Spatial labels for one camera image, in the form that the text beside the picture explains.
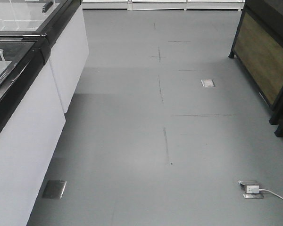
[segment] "electrical outlet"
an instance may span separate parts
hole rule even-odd
[[[245,185],[244,186],[246,194],[259,194],[259,185]]]
[[[259,191],[259,183],[256,180],[238,181],[243,197],[245,199],[263,199],[264,196]]]

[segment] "black metal frame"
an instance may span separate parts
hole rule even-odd
[[[0,31],[0,37],[45,37],[53,47],[60,34],[81,5],[82,0],[66,0],[58,6],[36,31]]]
[[[282,86],[281,90],[279,91],[275,101],[273,103],[270,103],[269,100],[267,99],[267,97],[265,96],[265,94],[263,93],[263,91],[261,90],[261,88],[259,87],[259,85],[256,83],[256,81],[251,76],[247,67],[244,65],[244,63],[239,58],[239,55],[234,50],[234,47],[235,47],[235,44],[237,42],[237,38],[238,38],[238,35],[239,35],[239,32],[240,32],[240,28],[241,28],[241,25],[243,23],[243,19],[244,19],[244,16],[245,16],[246,13],[248,13],[282,47],[283,47],[283,39],[271,27],[269,27],[261,18],[259,18],[256,15],[256,13],[253,12],[252,9],[250,9],[248,7],[247,3],[248,3],[248,1],[246,1],[245,5],[244,5],[244,9],[243,9],[243,12],[242,12],[239,24],[238,24],[237,32],[235,34],[233,45],[232,45],[232,48],[231,48],[231,51],[230,51],[230,54],[229,54],[229,58],[234,58],[234,56],[236,55],[238,60],[241,62],[242,66],[246,69],[246,71],[249,74],[250,79],[255,84],[256,89],[259,91],[260,95],[264,98],[264,100],[268,104],[269,108],[273,111],[272,117],[269,120],[269,122],[272,125],[275,125],[279,122],[279,119],[280,119],[281,115],[283,114],[283,86]]]
[[[0,41],[15,42],[19,39]],[[12,62],[16,66],[0,84],[0,133],[49,58],[50,48],[46,39],[31,41],[35,43],[32,46],[29,43],[31,48],[21,59]]]

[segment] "glass display case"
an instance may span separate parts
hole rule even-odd
[[[45,38],[0,38],[0,225],[27,224],[66,121],[49,57]]]
[[[0,0],[0,31],[40,31],[66,0]]]
[[[17,62],[23,58],[32,45],[33,42],[0,42],[0,85],[10,75]]]
[[[0,37],[44,36],[55,43],[81,0],[0,0]]]
[[[0,40],[0,132],[50,55],[48,42]]]
[[[46,38],[64,113],[89,54],[81,0],[0,0],[0,38]]]

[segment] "cabinet leg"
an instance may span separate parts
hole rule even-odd
[[[278,114],[278,113],[275,113],[275,114],[273,114],[273,116],[270,118],[269,123],[274,126],[274,125],[278,125],[278,122],[279,122],[279,114]]]
[[[228,58],[230,59],[234,59],[235,58],[235,54],[234,52],[231,50],[230,55],[228,56]]]
[[[281,128],[281,126],[277,128],[277,130],[275,131],[275,135],[276,137],[283,137],[283,129]]]

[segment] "gray floor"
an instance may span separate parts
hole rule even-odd
[[[44,180],[66,190],[38,197],[28,225],[283,226],[283,201],[237,183],[283,195],[283,139],[227,58],[240,12],[84,17],[91,54]]]

